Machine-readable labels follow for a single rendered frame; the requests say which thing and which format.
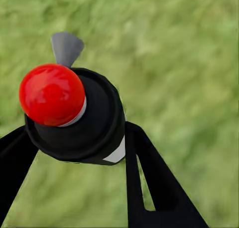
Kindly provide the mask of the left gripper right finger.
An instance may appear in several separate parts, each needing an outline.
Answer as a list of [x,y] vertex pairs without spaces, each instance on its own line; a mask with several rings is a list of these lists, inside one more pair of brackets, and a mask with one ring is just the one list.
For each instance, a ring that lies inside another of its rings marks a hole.
[[[128,228],[209,228],[144,130],[125,122]],[[138,155],[156,211],[144,208]]]

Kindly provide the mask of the pesticide atomizer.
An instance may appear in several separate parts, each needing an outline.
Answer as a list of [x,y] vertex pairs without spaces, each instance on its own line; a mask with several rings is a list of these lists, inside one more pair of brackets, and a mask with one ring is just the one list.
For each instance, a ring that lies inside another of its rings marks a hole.
[[103,75],[71,68],[85,48],[74,34],[51,37],[56,64],[32,69],[19,87],[32,143],[59,161],[119,164],[125,159],[125,112],[118,90]]

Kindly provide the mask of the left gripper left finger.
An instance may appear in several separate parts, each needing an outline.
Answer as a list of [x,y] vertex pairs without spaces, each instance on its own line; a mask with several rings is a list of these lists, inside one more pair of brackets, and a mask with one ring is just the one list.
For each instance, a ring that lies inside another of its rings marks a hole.
[[0,227],[38,150],[25,125],[0,139]]

